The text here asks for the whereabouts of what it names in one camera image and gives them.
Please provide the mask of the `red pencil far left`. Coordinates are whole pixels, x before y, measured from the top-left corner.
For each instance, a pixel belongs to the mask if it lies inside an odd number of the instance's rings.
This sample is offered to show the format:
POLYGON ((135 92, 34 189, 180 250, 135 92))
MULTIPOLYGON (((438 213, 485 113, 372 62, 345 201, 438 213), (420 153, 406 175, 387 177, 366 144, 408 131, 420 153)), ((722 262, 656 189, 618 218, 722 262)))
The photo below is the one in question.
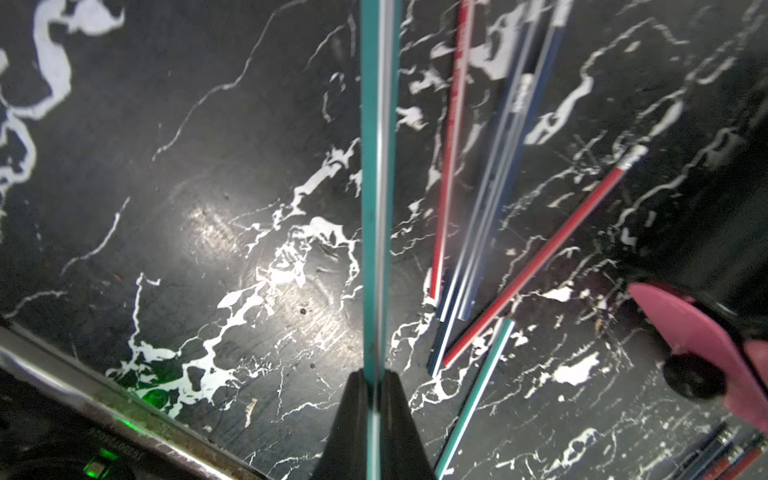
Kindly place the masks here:
POLYGON ((443 142, 441 186, 435 246, 432 258, 430 294, 435 303, 441 298, 448 225, 453 196, 453 180, 458 157, 461 122, 466 92, 468 57, 474 23, 474 1, 463 0, 459 5, 447 126, 443 142))

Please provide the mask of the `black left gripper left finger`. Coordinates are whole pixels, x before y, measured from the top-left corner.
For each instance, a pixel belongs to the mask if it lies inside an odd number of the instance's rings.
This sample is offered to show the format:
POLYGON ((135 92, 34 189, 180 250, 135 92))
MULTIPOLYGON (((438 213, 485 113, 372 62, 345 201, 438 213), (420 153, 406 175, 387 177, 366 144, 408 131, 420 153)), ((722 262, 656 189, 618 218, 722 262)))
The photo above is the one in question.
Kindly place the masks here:
POLYGON ((312 480, 366 478, 368 388, 363 370, 352 372, 312 480))

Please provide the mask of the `black drawer cabinet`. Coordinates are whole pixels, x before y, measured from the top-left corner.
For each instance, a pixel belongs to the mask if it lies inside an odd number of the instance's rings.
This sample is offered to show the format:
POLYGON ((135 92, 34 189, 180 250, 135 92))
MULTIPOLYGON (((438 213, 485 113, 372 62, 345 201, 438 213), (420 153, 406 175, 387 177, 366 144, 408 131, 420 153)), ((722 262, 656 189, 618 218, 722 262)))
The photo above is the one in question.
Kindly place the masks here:
POLYGON ((628 281, 687 295, 732 333, 766 339, 766 90, 741 103, 677 190, 627 259, 628 281))

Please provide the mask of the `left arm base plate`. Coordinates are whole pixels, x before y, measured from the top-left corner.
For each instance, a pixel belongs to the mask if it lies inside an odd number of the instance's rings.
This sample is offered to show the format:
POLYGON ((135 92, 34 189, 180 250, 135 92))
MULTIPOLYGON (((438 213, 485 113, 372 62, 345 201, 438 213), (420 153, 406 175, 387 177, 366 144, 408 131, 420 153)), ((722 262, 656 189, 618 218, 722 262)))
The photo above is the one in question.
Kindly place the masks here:
POLYGON ((262 479, 264 473, 27 332, 1 328, 4 479, 262 479))

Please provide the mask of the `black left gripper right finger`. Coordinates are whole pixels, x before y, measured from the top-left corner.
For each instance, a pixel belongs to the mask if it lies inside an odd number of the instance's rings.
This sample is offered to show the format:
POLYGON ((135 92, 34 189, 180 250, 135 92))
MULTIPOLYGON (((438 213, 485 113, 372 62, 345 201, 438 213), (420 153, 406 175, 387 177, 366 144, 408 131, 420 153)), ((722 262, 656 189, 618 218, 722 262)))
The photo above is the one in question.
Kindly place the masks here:
POLYGON ((381 386, 381 471, 383 479, 435 480, 399 376, 387 370, 381 386))

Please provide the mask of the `red pencil near drawer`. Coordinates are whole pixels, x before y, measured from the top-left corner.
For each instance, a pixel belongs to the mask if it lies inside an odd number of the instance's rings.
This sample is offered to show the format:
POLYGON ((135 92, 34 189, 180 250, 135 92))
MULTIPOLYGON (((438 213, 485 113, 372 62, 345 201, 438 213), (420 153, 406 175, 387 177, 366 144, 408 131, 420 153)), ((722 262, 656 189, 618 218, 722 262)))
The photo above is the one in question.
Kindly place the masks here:
POLYGON ((542 266, 557 252, 562 244, 586 220, 598 204, 614 189, 627 172, 646 154, 644 145, 632 146, 614 165, 598 186, 584 199, 557 232, 542 246, 523 270, 505 287, 499 296, 479 315, 470 327, 458 338, 443 356, 445 368, 451 367, 458 357, 470 346, 494 320, 521 289, 534 277, 542 266))

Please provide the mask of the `dark blue pencil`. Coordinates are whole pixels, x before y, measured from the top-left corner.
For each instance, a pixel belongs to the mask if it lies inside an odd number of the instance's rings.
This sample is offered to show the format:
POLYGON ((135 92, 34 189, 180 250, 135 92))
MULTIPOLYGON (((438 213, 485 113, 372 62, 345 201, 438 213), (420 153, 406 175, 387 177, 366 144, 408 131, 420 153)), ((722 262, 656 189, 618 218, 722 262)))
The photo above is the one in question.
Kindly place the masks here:
POLYGON ((440 312, 441 325, 444 327, 464 318, 471 304, 491 224, 506 188, 514 150, 526 123, 534 83, 535 74, 523 71, 508 85, 502 108, 497 115, 486 168, 477 188, 457 269, 449 284, 446 304, 440 312))
POLYGON ((485 244, 485 250, 482 256, 483 263, 481 264, 480 270, 478 271, 478 276, 476 277, 477 284, 475 285, 475 290, 473 292, 471 304, 468 306, 466 310, 465 317, 462 319, 459 319, 461 321, 466 321, 470 317, 470 313, 472 311, 473 304, 477 297, 477 292, 481 283, 481 277, 486 268, 486 264, 487 264, 486 257, 488 254, 488 250, 490 248, 490 244, 492 243, 492 240, 494 238, 494 228, 500 218, 503 203, 511 194, 514 184, 516 182, 518 170, 519 170, 519 164, 522 156, 522 146, 524 143, 524 138, 529 132, 531 128, 531 124, 533 123, 533 117, 535 116, 538 110, 538 104, 540 102, 542 92, 545 89, 548 77, 550 75, 552 66, 554 64, 554 60, 557 56, 557 52, 559 50, 560 44, 562 42, 562 38, 564 36, 564 31, 573 8, 573 3, 571 1, 556 1, 556 2, 558 3, 557 10, 552 16, 548 35, 547 35, 547 40, 545 41, 545 44, 539 56, 537 79, 535 81, 534 89, 530 97, 530 106, 529 106, 528 114, 526 117, 526 123, 522 129, 517 148, 514 150, 515 156, 513 159, 513 163, 511 164, 510 173, 507 177, 506 188, 504 189, 504 192, 500 197, 500 202, 498 203, 497 209, 496 209, 496 215, 494 216, 491 224, 488 241, 485 244))
POLYGON ((537 79, 541 50, 547 40, 550 22, 557 10, 556 1, 531 1, 520 28, 520 45, 507 81, 506 93, 496 116, 488 162, 472 210, 456 270, 447 289, 446 302, 439 310, 440 325, 427 372, 432 378, 441 369, 450 333, 467 304, 477 264, 489 233, 493 210, 510 170, 513 144, 527 115, 529 98, 537 79))
POLYGON ((701 449, 699 454, 678 473, 674 480, 700 479, 732 445, 736 431, 729 426, 721 428, 701 449))

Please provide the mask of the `dark blue pencil right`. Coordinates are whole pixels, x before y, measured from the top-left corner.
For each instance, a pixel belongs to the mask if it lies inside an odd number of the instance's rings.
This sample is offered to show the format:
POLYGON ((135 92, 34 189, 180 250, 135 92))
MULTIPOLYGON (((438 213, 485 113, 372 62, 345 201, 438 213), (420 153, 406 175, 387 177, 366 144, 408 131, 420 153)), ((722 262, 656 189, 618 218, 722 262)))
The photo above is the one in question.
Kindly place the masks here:
POLYGON ((701 449, 699 454, 678 473, 674 480, 700 479, 732 445, 736 431, 729 426, 721 428, 701 449))

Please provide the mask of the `green pencil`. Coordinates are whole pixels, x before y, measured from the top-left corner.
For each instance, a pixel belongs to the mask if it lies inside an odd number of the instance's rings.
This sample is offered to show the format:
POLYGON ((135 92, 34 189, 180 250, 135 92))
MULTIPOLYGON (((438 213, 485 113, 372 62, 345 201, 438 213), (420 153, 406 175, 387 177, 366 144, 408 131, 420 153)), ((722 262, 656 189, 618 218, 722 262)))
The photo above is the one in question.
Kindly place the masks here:
POLYGON ((360 3, 365 477, 384 477, 381 390, 386 371, 400 1, 360 3))
POLYGON ((487 352, 478 376, 438 459, 435 468, 437 479, 442 479, 447 473, 514 327, 515 321, 511 318, 503 318, 499 321, 493 337, 493 343, 487 352))

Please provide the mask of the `red pencil right group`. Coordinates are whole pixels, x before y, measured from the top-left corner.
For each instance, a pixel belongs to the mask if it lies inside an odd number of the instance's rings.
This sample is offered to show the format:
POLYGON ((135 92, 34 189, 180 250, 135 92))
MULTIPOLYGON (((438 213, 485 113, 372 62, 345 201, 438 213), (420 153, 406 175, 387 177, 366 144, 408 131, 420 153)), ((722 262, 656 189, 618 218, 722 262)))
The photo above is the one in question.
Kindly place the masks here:
POLYGON ((732 480, 746 472, 767 451, 767 438, 756 437, 744 449, 734 450, 731 454, 717 461, 702 479, 732 480))

